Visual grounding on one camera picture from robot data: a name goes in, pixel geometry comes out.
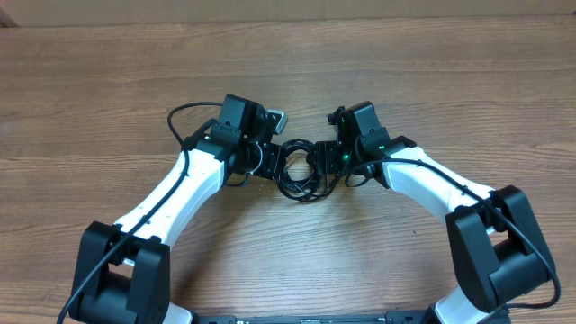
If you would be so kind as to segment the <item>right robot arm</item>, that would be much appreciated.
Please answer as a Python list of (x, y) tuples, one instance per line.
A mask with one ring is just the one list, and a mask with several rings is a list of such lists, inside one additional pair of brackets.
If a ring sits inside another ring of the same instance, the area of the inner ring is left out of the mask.
[(374, 105), (329, 114), (337, 138), (310, 163), (344, 179), (362, 176), (404, 194), (445, 224), (456, 288), (426, 310), (389, 311), (390, 323), (508, 323), (512, 309), (555, 305), (561, 285), (527, 196), (476, 184), (433, 160), (404, 136), (391, 138)]

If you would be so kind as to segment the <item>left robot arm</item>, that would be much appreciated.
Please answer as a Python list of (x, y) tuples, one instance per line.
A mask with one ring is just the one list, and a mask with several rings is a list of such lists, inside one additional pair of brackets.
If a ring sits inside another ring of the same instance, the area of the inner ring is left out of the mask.
[(83, 233), (72, 292), (58, 321), (194, 323), (171, 301), (171, 252), (200, 207), (231, 175), (272, 179), (287, 116), (227, 94), (220, 114), (192, 135), (175, 138), (180, 152), (160, 184), (112, 224), (95, 221)]

